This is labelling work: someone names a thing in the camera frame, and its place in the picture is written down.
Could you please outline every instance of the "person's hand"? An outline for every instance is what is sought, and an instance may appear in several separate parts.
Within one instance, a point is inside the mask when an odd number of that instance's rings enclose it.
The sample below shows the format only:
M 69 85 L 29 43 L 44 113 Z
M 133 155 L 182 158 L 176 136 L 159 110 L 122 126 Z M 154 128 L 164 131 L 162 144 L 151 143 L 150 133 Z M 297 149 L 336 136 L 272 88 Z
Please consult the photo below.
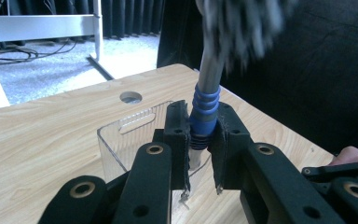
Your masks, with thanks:
M 358 162 L 358 148 L 357 147 L 344 147 L 339 155 L 328 165 L 341 165 L 346 163 Z

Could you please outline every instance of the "black curtain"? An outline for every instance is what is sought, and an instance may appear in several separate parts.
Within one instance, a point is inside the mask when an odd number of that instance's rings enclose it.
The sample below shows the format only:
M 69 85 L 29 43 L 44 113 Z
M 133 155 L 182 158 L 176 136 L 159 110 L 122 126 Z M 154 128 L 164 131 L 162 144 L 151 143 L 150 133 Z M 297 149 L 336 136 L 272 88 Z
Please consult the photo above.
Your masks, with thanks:
M 102 0 L 103 36 L 158 34 L 164 0 Z M 92 14 L 92 0 L 10 0 L 11 15 Z M 0 7 L 7 15 L 7 2 Z

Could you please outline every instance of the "gray carpet floor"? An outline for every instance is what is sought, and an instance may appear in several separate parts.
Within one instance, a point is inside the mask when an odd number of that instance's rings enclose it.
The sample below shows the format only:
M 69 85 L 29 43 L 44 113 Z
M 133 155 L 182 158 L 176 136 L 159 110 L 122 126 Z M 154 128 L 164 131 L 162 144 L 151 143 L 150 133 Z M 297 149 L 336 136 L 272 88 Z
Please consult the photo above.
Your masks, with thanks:
M 155 69 L 158 42 L 159 36 L 152 35 L 105 39 L 104 70 L 121 78 Z M 23 52 L 0 54 L 0 63 L 4 63 L 0 64 L 0 82 L 11 105 L 111 79 L 90 60 L 90 54 L 95 52 L 92 39 L 28 41 L 17 49 Z

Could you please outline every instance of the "white metal frame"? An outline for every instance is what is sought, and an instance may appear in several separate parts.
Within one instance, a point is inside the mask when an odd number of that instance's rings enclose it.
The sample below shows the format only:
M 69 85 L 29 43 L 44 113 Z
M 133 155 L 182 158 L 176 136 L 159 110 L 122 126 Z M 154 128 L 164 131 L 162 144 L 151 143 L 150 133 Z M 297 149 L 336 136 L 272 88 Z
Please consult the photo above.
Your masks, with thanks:
M 101 1 L 93 1 L 93 15 L 53 16 L 0 16 L 0 42 L 94 35 L 95 54 L 91 58 L 100 62 L 103 57 L 103 20 Z M 10 103 L 0 83 L 0 107 Z

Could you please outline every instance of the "wooden table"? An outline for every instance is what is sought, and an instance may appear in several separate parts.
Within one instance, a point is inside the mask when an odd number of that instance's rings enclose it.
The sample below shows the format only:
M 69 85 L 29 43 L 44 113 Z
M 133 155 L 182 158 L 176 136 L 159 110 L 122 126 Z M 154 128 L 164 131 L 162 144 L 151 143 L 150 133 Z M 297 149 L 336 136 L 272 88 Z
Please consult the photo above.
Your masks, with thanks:
M 176 64 L 0 108 L 0 223 L 36 223 L 68 180 L 103 177 L 97 129 L 162 102 L 191 102 L 197 80 L 197 73 Z M 121 102 L 125 91 L 139 92 L 142 102 Z M 331 161 L 329 153 L 229 91 L 222 90 L 221 101 L 234 107 L 256 142 L 279 147 L 298 169 Z M 246 223 L 239 192 L 217 196 L 211 169 L 201 188 L 190 210 L 175 214 L 172 223 Z

